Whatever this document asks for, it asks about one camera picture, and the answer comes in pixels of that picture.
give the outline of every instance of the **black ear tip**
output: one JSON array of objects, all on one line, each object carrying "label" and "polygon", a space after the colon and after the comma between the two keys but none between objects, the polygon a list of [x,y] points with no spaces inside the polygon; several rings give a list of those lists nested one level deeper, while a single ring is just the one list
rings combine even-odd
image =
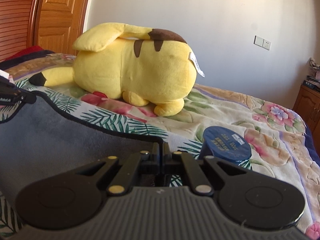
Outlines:
[{"label": "black ear tip", "polygon": [[43,74],[41,72],[37,73],[29,78],[29,82],[35,86],[44,86],[44,83],[46,81],[47,80],[45,79],[45,77],[43,76]]}]

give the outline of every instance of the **red-brown slatted panel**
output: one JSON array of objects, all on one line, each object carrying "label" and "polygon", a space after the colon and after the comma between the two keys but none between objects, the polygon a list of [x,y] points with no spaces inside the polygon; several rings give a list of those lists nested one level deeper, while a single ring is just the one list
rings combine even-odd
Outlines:
[{"label": "red-brown slatted panel", "polygon": [[0,61],[27,47],[32,0],[0,0]]}]

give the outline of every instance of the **white wall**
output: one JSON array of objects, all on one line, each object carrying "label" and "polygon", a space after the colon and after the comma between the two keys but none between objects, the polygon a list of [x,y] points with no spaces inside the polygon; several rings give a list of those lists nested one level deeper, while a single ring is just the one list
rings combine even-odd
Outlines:
[{"label": "white wall", "polygon": [[[197,83],[292,107],[306,62],[320,60],[317,11],[320,0],[92,0],[87,28],[124,22],[172,30],[206,74]],[[255,35],[271,50],[254,45]]]}]

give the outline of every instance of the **metal pin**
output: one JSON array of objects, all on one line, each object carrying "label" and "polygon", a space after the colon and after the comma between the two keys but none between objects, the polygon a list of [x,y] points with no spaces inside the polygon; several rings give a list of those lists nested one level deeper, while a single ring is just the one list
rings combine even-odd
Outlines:
[{"label": "metal pin", "polygon": [[196,191],[199,193],[210,193],[212,188],[209,185],[198,185]]},{"label": "metal pin", "polygon": [[124,187],[122,187],[121,185],[113,185],[108,188],[108,191],[113,194],[119,194],[124,192]]}]

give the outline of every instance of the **plush toy's tail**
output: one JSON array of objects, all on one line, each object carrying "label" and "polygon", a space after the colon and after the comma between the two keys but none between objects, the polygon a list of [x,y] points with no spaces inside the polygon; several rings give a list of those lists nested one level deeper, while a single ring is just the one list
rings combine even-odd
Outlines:
[{"label": "plush toy's tail", "polygon": [[84,32],[74,43],[73,49],[99,52],[116,38],[136,38],[157,41],[186,41],[178,34],[162,29],[139,27],[124,23],[102,23]]},{"label": "plush toy's tail", "polygon": [[71,83],[73,80],[73,67],[56,67],[33,75],[29,82],[36,86],[53,87]]}]

